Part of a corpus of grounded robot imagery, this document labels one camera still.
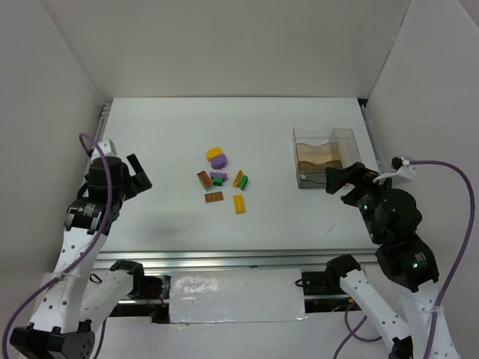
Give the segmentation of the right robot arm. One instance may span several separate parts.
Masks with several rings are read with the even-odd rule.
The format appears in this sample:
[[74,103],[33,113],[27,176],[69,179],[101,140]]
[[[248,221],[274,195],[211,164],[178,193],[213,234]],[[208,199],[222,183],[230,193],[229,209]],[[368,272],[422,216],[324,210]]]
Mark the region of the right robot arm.
[[334,194],[350,184],[343,203],[359,209],[382,273],[394,284],[406,314],[402,321],[367,282],[350,254],[327,262],[324,271],[307,271],[295,282],[305,294],[342,291],[362,309],[387,345],[390,358],[458,358],[442,299],[457,270],[454,263],[445,282],[430,247],[416,233],[422,220],[415,198],[393,186],[394,178],[412,180],[422,161],[395,157],[393,170],[378,174],[356,162],[344,169],[327,168],[326,192]]

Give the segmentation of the brown lego brick angled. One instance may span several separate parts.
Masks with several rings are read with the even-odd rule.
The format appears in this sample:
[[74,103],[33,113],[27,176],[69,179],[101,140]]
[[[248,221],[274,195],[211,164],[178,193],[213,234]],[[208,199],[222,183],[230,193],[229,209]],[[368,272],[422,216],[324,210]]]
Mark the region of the brown lego brick angled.
[[198,179],[200,180],[200,183],[205,189],[208,189],[213,186],[213,181],[211,180],[210,176],[206,171],[201,171],[197,173]]

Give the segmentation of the purple small lego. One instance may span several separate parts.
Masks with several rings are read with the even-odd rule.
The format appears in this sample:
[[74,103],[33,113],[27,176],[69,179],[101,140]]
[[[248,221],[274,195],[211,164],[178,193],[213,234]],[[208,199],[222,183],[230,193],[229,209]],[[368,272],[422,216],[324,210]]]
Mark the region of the purple small lego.
[[222,182],[225,182],[228,179],[228,175],[222,172],[210,172],[210,177],[212,180],[215,178],[220,178]]

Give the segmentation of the brown lego brick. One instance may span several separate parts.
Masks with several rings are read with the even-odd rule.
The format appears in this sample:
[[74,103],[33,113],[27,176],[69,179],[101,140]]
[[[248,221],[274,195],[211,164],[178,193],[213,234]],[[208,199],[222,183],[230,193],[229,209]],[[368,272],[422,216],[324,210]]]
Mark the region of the brown lego brick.
[[224,195],[221,191],[210,192],[204,195],[206,203],[215,203],[224,200]]

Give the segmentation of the yellow black striped lego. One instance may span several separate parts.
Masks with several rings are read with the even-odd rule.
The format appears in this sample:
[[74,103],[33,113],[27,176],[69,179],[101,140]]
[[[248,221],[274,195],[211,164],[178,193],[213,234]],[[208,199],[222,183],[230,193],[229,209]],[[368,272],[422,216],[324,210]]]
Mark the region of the yellow black striped lego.
[[238,188],[239,185],[240,185],[240,181],[242,179],[242,176],[243,176],[243,172],[242,170],[239,170],[237,171],[235,177],[234,177],[234,180],[233,180],[233,187],[234,188]]

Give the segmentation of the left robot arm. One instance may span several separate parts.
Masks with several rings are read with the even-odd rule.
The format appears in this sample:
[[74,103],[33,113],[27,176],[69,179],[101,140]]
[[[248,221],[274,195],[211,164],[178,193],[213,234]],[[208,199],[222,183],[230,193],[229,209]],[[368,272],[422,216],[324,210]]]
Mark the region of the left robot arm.
[[109,139],[91,144],[85,181],[67,208],[54,272],[8,320],[2,358],[10,347],[26,358],[98,358],[119,300],[161,296],[161,279],[147,276],[141,263],[117,260],[106,278],[92,272],[121,207],[152,183],[136,155],[122,160]]

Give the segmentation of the yellow lego brick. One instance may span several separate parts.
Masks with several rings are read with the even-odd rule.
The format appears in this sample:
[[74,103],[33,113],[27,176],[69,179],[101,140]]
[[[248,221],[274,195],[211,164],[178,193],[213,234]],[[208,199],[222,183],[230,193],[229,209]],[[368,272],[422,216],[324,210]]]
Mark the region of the yellow lego brick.
[[233,196],[234,201],[234,211],[236,214],[245,213],[245,201],[241,194],[236,194]]

